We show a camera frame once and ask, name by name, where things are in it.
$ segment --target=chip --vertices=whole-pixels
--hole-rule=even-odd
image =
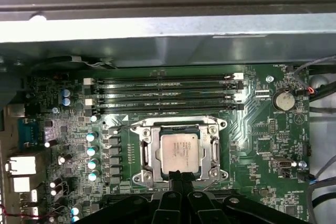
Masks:
[[[53,124],[52,121],[45,121],[44,127],[52,127],[53,126],[52,124]]]
[[[61,126],[61,133],[66,133],[68,131],[68,127],[66,126]]]
[[[286,214],[291,215],[291,216],[296,216],[298,214],[296,206],[286,206],[285,212]]]
[[[77,151],[83,152],[84,151],[84,145],[77,145]]]
[[[161,168],[164,174],[179,170],[197,173],[200,161],[197,134],[165,134],[161,136]]]
[[[92,188],[91,188],[91,187],[84,187],[84,188],[83,188],[83,192],[84,192],[85,194],[90,194],[90,193],[92,192]]]
[[[71,174],[71,172],[72,172],[71,168],[65,168],[65,173],[66,174]]]

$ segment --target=black cable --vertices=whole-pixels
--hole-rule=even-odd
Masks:
[[[333,163],[336,162],[336,155],[333,156],[331,159],[326,162],[325,165],[322,166],[322,168],[315,174],[315,178],[319,179],[322,173],[324,173]]]
[[[314,213],[314,207],[313,207],[313,192],[318,189],[318,188],[322,188],[322,187],[327,187],[327,186],[334,186],[336,185],[336,177],[331,177],[331,178],[327,178],[321,181],[318,181],[312,185],[308,186],[307,189],[307,208],[308,208],[308,214],[310,216],[310,220],[312,224],[318,224],[317,220],[316,220],[316,216]]]
[[[313,61],[309,61],[303,65],[301,65],[300,67],[298,67],[297,70],[295,70],[294,72],[294,78],[302,85],[304,86],[307,90],[309,90],[310,93],[314,94],[314,89],[312,87],[310,87],[307,83],[305,83],[300,77],[299,77],[299,73],[301,72],[302,69],[307,68],[311,65],[315,65],[324,61],[328,61],[328,60],[334,60],[336,59],[336,55],[332,55],[332,56],[327,56],[324,58],[320,58],[317,60],[313,60]]]
[[[335,114],[336,113],[336,108],[309,107],[309,111],[314,112],[314,113]]]
[[[313,208],[317,207],[319,204],[322,204],[323,202],[330,200],[330,199],[336,199],[336,193],[327,193],[323,194],[316,199],[313,200]]]

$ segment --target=capacitor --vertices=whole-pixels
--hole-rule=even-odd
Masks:
[[[71,91],[68,90],[68,89],[63,89],[62,92],[61,92],[61,94],[62,94],[63,97],[66,98],[66,97],[71,96]]]
[[[93,159],[90,160],[90,162],[88,162],[88,168],[93,170],[97,167],[98,164],[99,164],[98,159],[93,158]]]
[[[82,212],[82,205],[79,203],[76,203],[71,209],[72,215],[79,215],[81,212]]]
[[[88,150],[86,151],[86,153],[90,157],[92,157],[97,153],[98,150],[99,150],[98,146],[94,145],[94,146],[89,147]]]
[[[50,148],[50,147],[53,147],[55,145],[57,145],[57,140],[56,139],[50,140],[50,141],[44,143],[45,148]]]
[[[100,115],[93,115],[93,116],[90,117],[91,123],[95,123],[98,120],[100,120]]]
[[[54,216],[51,216],[51,217],[49,217],[48,221],[49,221],[50,223],[55,223],[56,219],[55,219]]]
[[[60,157],[59,162],[61,164],[64,164],[66,161],[69,161],[71,158],[72,158],[72,155],[68,153],[67,155],[65,155],[63,157]]]
[[[90,181],[95,181],[95,180],[97,179],[98,176],[99,176],[99,171],[97,171],[97,170],[93,170],[93,171],[89,174],[88,178],[89,178]]]
[[[49,184],[49,186],[51,187],[51,188],[55,188],[56,186],[58,186],[59,184],[61,184],[62,183],[62,179],[61,178],[56,178],[53,182],[51,182],[50,184]]]
[[[52,196],[55,196],[55,195],[57,195],[60,191],[62,191],[63,190],[63,187],[62,187],[62,185],[58,185],[58,186],[56,186],[53,190],[51,190],[51,192],[50,192],[50,194],[52,195]]]
[[[95,140],[98,137],[98,133],[97,132],[90,132],[89,134],[86,135],[86,140],[88,142],[92,142],[93,140]]]
[[[72,217],[71,222],[76,222],[80,220],[81,218],[83,218],[83,215],[79,213],[78,215]]]
[[[71,100],[69,98],[64,98],[62,100],[63,106],[70,106],[71,105]]]

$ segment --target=blue capacitor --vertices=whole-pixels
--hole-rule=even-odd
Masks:
[[[63,89],[61,94],[62,94],[63,97],[69,97],[69,96],[71,96],[71,91],[68,90],[68,89]]]
[[[88,148],[88,150],[86,151],[86,153],[92,157],[94,156],[98,151],[98,147],[97,146],[91,146],[90,148]]]
[[[62,100],[63,106],[70,106],[71,105],[71,100],[69,98],[64,98]]]

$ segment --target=silver metal plate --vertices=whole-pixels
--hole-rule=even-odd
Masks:
[[[154,183],[167,182],[162,175],[167,176],[170,170],[193,173],[201,170],[197,180],[209,180],[209,183],[221,179],[223,172],[219,163],[219,132],[227,127],[225,120],[212,116],[148,118],[133,126],[131,131],[138,134],[141,141],[142,166],[141,172],[133,176],[134,183],[154,187]],[[181,131],[160,137],[164,128],[179,130],[183,127],[195,127],[199,134]],[[178,152],[176,144],[180,143],[190,145],[190,152],[186,153],[184,147],[181,150],[184,152],[182,157],[174,157]]]

